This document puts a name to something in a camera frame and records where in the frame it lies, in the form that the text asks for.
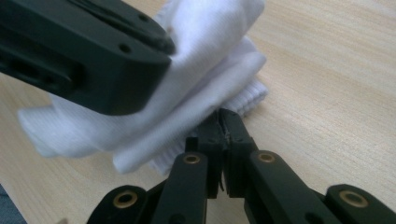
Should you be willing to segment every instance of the light wood surface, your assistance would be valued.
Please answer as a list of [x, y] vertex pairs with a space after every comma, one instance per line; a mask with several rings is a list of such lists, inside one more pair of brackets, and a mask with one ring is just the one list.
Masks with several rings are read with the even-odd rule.
[[[128, 1], [154, 15], [163, 1]], [[248, 34], [268, 58], [270, 94], [245, 123], [321, 193], [347, 183], [396, 210], [396, 2], [268, 0]], [[119, 175], [105, 153], [41, 158], [16, 113], [46, 93], [0, 75], [0, 183], [28, 223], [84, 223], [103, 196], [164, 179], [144, 166]], [[208, 201], [207, 223], [248, 223], [242, 200]]]

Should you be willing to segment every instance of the folded cloth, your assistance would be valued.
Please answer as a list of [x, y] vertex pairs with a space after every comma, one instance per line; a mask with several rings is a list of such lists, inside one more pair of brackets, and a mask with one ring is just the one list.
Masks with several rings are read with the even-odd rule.
[[177, 52], [145, 108], [128, 116], [106, 116], [51, 95], [52, 105], [22, 109], [19, 119], [45, 157], [82, 157], [111, 151], [120, 173], [152, 164], [168, 169], [174, 151], [195, 126], [221, 106], [244, 114], [263, 99], [254, 78], [265, 63], [244, 37], [263, 10], [262, 0], [172, 0], [155, 20]]

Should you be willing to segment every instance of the black plastic housing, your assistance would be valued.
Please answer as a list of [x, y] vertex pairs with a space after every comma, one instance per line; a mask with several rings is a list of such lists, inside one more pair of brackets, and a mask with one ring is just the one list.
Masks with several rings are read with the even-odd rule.
[[119, 0], [0, 0], [0, 72], [102, 114], [142, 109], [173, 49]]

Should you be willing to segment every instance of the white towel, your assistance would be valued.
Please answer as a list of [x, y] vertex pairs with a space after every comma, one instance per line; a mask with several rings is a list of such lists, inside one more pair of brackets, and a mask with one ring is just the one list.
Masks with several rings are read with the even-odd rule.
[[213, 111], [243, 115], [267, 93], [254, 77], [265, 57], [244, 37], [263, 7], [262, 0], [169, 1], [155, 20], [177, 50], [143, 110], [106, 116], [51, 95], [52, 105], [19, 111], [21, 126], [45, 157], [109, 151], [127, 173], [158, 156], [152, 165], [164, 173], [176, 146]]

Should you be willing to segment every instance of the wooden table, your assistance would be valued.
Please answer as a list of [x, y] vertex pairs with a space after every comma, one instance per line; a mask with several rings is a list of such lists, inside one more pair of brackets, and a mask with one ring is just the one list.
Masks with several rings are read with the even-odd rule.
[[[128, 2], [149, 15], [163, 3]], [[259, 79], [270, 94], [245, 118], [258, 146], [312, 189], [348, 183], [396, 210], [396, 2], [268, 0], [248, 35], [268, 57]], [[164, 179], [147, 166], [119, 175], [105, 153], [41, 158], [16, 113], [48, 103], [0, 75], [0, 183], [28, 223], [83, 223], [111, 189]], [[207, 223], [247, 223], [242, 204], [220, 194]]]

